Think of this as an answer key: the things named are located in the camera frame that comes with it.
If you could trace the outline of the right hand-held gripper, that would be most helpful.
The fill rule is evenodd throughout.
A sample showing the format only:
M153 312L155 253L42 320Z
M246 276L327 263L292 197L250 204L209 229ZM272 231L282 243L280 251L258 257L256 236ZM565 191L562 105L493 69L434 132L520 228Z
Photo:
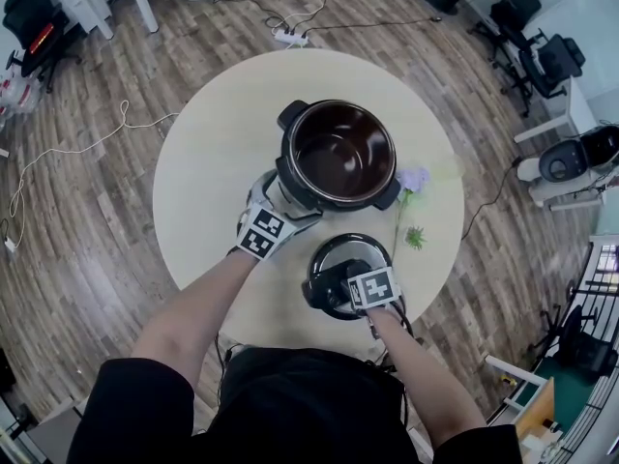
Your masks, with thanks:
M401 295L392 267L355 275L347 280L347 286L355 310L387 305L398 301Z

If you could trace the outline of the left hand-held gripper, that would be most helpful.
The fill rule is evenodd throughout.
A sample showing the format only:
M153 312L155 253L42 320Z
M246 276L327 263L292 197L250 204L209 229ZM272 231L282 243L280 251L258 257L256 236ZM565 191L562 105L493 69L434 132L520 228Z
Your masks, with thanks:
M283 216L273 212L262 203L270 204L267 190L277 178L277 170L263 173L251 186L246 211L241 216L241 227L236 247L259 261L269 259L295 233L301 233L322 219L321 212L300 216Z

